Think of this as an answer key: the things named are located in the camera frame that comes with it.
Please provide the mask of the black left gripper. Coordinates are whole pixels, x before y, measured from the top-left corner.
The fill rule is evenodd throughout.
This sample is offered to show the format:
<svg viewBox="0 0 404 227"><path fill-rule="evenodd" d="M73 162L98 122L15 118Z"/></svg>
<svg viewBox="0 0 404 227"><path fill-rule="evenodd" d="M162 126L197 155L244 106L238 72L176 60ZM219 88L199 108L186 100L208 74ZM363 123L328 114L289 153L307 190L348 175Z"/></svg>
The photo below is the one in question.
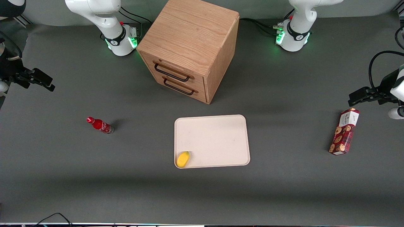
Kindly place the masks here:
<svg viewBox="0 0 404 227"><path fill-rule="evenodd" d="M348 104L350 107L358 105L363 102L378 102L379 105L386 104L387 102L400 105L400 100L391 94L390 90L395 85L400 69L397 69L385 77L383 77L379 86L375 86L372 79L372 70L369 70L369 82L371 84L371 96L368 94L369 87L362 87L355 92L349 94Z"/></svg>

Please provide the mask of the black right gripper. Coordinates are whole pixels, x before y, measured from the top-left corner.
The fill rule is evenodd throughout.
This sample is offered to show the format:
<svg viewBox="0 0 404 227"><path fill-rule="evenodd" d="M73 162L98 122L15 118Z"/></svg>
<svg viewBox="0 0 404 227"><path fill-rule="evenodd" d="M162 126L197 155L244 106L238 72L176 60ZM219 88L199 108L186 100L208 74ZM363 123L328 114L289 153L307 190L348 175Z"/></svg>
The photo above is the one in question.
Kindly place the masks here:
<svg viewBox="0 0 404 227"><path fill-rule="evenodd" d="M1 81L16 83L25 89L28 89L32 84L36 84L50 92L55 90L55 85L52 84L52 77L37 68L30 71L23 65L22 59L19 56L1 57L0 73Z"/></svg>

